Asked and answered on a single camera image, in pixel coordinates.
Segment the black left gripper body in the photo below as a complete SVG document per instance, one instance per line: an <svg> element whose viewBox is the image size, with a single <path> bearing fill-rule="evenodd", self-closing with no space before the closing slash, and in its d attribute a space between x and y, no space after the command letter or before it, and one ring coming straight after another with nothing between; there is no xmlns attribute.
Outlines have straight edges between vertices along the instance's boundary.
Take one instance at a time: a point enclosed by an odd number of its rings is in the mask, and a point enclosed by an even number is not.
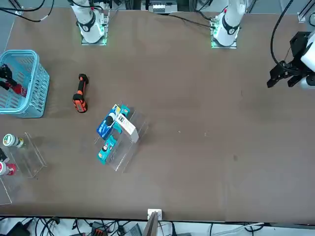
<svg viewBox="0 0 315 236"><path fill-rule="evenodd" d="M299 31L290 40L293 60L290 64L312 64L312 32Z"/></svg>

